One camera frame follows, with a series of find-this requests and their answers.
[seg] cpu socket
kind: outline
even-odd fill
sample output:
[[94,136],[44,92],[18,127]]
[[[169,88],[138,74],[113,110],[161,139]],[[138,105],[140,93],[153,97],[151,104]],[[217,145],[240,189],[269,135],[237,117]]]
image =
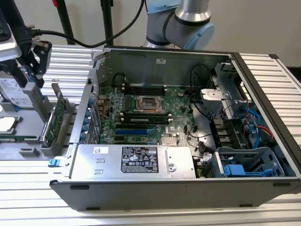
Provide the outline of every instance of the cpu socket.
[[144,113],[164,113],[162,110],[162,98],[161,97],[142,97],[136,98],[136,110],[135,112]]

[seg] black pole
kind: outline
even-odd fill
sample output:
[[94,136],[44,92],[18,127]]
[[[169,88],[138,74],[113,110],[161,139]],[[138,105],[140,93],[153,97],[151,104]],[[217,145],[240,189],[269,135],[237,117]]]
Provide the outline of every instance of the black pole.
[[[56,6],[57,12],[60,16],[64,33],[74,38],[65,0],[53,0],[53,3]],[[67,43],[68,45],[75,45],[75,42],[70,41],[69,39],[67,39]]]
[[[105,38],[108,39],[113,36],[113,26],[112,26],[112,14],[111,7],[113,6],[113,0],[100,0],[100,4],[103,10],[103,25]],[[107,45],[113,46],[113,40],[108,41]]]

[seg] power supply label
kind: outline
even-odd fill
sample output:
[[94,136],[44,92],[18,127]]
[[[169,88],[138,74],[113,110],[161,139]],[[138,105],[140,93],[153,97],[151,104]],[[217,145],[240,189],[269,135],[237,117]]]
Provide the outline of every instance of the power supply label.
[[122,147],[123,173],[159,173],[156,147]]

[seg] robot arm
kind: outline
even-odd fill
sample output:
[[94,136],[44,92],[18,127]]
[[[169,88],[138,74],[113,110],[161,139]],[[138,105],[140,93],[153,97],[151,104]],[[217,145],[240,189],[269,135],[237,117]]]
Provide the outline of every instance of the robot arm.
[[209,0],[155,0],[149,6],[145,47],[203,49],[215,26]]

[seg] white wall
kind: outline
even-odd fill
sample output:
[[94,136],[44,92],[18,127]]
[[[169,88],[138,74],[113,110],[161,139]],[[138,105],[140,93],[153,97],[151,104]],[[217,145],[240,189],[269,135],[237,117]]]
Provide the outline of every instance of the white wall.
[[[26,24],[62,32],[52,0],[15,0]],[[65,0],[75,38],[87,44],[104,40],[100,0]],[[114,0],[113,29],[117,33],[135,16],[140,0]],[[214,38],[206,49],[241,53],[276,53],[286,65],[301,65],[301,0],[211,0]],[[141,46],[146,34],[146,13],[115,45]],[[54,44],[59,37],[43,36]]]

